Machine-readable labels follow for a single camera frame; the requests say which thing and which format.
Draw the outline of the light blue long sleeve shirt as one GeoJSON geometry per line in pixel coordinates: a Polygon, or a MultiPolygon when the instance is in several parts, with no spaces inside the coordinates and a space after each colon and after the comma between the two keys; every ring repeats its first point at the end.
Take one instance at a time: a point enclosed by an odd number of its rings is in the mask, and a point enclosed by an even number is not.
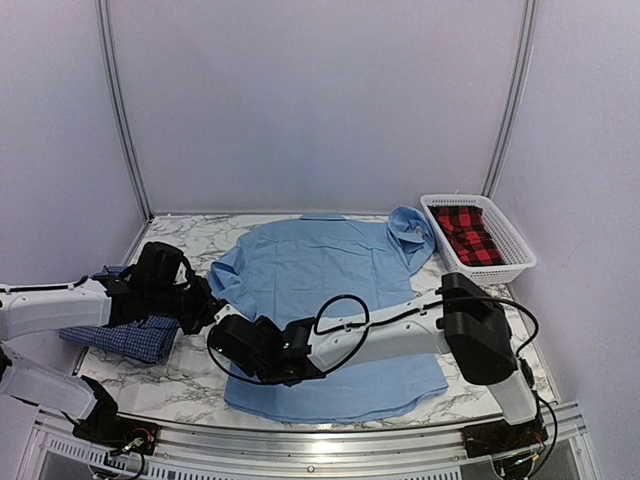
{"type": "MultiPolygon", "coordinates": [[[[272,222],[240,236],[214,261],[208,281],[217,298],[250,320],[279,328],[317,314],[329,299],[332,316],[358,314],[413,299],[411,278],[435,250],[424,215],[394,210],[387,222],[342,216],[302,216],[272,222]]],[[[325,379],[293,387],[243,382],[234,368],[227,405],[273,421],[359,423],[405,415],[448,388],[438,360],[420,354],[344,366],[325,379]]]]}

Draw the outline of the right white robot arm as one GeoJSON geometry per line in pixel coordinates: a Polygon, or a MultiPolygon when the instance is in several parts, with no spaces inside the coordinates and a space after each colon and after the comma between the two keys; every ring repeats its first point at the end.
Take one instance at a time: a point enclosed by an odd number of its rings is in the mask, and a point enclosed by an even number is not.
{"type": "Polygon", "coordinates": [[[370,309],[355,294],[334,296],[315,316],[284,329],[267,317],[250,321],[226,307],[207,335],[207,348],[212,358],[223,356],[239,369],[239,381],[257,386],[293,386],[348,366],[450,354],[468,383],[489,390],[503,418],[495,438],[515,448],[533,433],[541,414],[533,375],[512,346],[507,307],[526,310],[449,273],[433,293],[384,309],[370,309]]]}

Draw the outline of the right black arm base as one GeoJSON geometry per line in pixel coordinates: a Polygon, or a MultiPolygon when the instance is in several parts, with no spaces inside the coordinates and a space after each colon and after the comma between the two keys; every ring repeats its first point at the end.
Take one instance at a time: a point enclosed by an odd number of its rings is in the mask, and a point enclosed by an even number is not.
{"type": "Polygon", "coordinates": [[[468,458],[497,455],[546,442],[548,432],[540,415],[525,423],[510,425],[505,420],[466,426],[462,439],[468,458]]]}

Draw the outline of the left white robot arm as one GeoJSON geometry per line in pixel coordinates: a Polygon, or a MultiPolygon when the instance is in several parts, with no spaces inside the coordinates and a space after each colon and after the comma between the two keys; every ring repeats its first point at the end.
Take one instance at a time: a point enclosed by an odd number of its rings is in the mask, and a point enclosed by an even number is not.
{"type": "MultiPolygon", "coordinates": [[[[138,261],[117,274],[85,276],[74,283],[1,288],[1,339],[72,327],[114,328],[151,317],[175,319],[195,335],[212,325],[224,306],[208,281],[197,275],[185,254],[162,243],[144,245],[138,261]]],[[[125,438],[126,423],[110,395],[92,380],[65,375],[1,348],[1,392],[57,409],[106,445],[125,438]]]]}

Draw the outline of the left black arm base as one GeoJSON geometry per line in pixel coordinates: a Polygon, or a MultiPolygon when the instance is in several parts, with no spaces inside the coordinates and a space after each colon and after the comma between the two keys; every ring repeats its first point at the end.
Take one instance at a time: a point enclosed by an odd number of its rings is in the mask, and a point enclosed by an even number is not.
{"type": "Polygon", "coordinates": [[[159,426],[152,422],[134,420],[119,415],[119,407],[113,397],[96,380],[80,377],[91,389],[96,404],[85,419],[74,421],[74,437],[111,447],[115,455],[155,451],[159,426]]]}

